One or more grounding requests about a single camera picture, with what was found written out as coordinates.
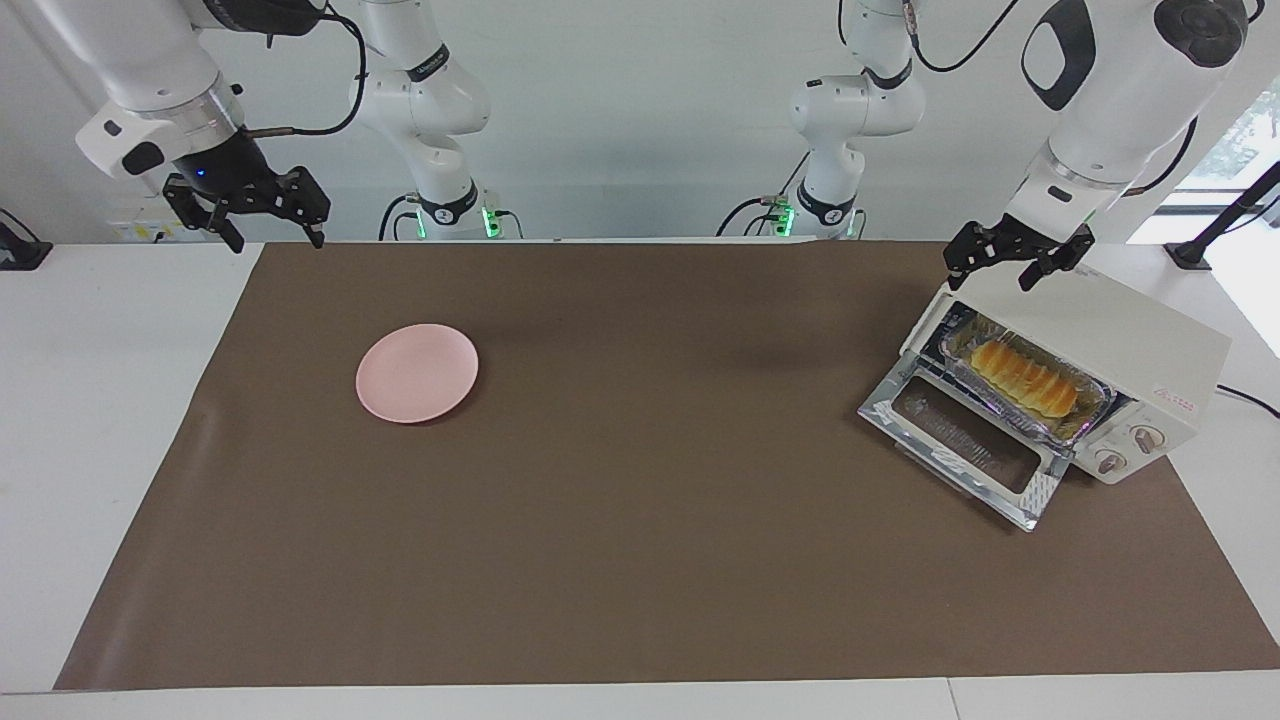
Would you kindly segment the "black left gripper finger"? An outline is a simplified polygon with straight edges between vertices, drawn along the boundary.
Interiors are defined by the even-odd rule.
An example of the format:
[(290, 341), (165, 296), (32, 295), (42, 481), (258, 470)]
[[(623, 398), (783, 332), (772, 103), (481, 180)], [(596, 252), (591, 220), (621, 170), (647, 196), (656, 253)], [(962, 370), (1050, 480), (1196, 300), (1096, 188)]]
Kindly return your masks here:
[(1020, 274), (1020, 290), (1030, 292), (1036, 284), (1056, 272), (1070, 272), (1094, 245), (1094, 234), (1088, 225), (1080, 225), (1069, 240), (1055, 243), (1050, 240), (1036, 240), (1032, 259)]
[(998, 263), (995, 233), (983, 225), (964, 225), (945, 247), (947, 284), (952, 291), (960, 290), (970, 274)]

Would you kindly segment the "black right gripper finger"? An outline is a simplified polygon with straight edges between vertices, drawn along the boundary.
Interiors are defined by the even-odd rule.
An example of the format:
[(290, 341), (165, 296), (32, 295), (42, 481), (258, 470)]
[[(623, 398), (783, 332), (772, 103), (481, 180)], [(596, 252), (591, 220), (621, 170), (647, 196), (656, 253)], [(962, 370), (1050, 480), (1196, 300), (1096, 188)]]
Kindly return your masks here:
[(324, 224), (328, 222), (332, 200), (305, 167), (294, 167), (280, 176), (280, 210), (283, 218), (298, 225), (315, 247), (325, 243)]
[(184, 228), (215, 234), (232, 252), (243, 252), (244, 237), (229, 219), (220, 199), (206, 199), (183, 176), (165, 179), (163, 197)]

